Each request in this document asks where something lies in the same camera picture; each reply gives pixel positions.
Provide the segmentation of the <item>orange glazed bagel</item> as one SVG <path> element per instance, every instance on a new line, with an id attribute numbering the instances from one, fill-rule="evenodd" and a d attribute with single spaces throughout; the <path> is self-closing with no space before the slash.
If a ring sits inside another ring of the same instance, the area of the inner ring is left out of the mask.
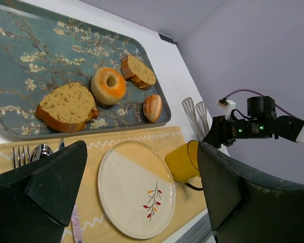
<path id="1" fill-rule="evenodd" d="M 110 67 L 100 67 L 91 79 L 91 92 L 104 105 L 117 104 L 126 93 L 124 77 Z"/>

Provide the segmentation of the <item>metal serving tongs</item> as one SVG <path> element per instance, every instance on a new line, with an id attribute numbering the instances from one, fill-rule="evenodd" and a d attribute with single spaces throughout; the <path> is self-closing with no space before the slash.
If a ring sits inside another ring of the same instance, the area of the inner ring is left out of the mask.
<path id="1" fill-rule="evenodd" d="M 193 99 L 191 97 L 187 97 L 181 102 L 181 104 L 185 114 L 191 121 L 191 125 L 195 130 L 196 136 L 199 141 L 202 141 L 210 131 L 205 103 L 200 101 L 195 105 Z"/>

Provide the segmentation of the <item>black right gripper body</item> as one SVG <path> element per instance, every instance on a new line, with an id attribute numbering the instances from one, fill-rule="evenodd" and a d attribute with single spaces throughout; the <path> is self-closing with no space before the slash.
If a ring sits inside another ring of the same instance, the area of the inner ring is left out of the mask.
<path id="1" fill-rule="evenodd" d="M 247 139 L 247 121 L 245 119 L 226 120 L 218 117 L 218 146 L 231 146 L 237 139 Z"/>

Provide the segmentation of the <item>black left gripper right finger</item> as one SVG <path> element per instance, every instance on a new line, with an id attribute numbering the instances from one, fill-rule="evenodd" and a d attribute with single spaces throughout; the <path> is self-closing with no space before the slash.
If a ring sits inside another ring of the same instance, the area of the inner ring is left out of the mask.
<path id="1" fill-rule="evenodd" d="M 304 185 L 284 180 L 201 142 L 198 167 L 219 242 L 304 242 Z"/>

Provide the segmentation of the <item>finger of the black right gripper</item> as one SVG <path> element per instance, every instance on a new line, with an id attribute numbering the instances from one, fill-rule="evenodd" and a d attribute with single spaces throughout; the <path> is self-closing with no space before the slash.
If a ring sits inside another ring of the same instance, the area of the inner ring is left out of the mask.
<path id="1" fill-rule="evenodd" d="M 210 131 L 202 140 L 215 148 L 220 148 L 222 145 L 221 118 L 221 116 L 213 117 Z"/>

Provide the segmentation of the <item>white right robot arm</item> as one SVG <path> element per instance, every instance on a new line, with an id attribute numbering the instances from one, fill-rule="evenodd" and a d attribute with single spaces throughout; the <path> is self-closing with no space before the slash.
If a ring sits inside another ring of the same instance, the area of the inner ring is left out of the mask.
<path id="1" fill-rule="evenodd" d="M 241 119 L 235 112 L 236 104 L 223 98 L 218 104 L 225 108 L 225 114 L 213 118 L 210 131 L 204 142 L 215 148 L 231 146 L 237 139 L 284 138 L 304 145 L 304 120 L 284 115 L 277 117 L 275 101 L 269 96 L 255 96 L 247 99 L 247 115 Z"/>

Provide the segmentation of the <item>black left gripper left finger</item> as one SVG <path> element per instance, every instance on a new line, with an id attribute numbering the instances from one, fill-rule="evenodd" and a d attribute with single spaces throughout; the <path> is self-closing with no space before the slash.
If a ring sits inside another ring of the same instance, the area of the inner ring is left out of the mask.
<path id="1" fill-rule="evenodd" d="M 87 162 L 80 140 L 0 174 L 0 242 L 60 242 Z"/>

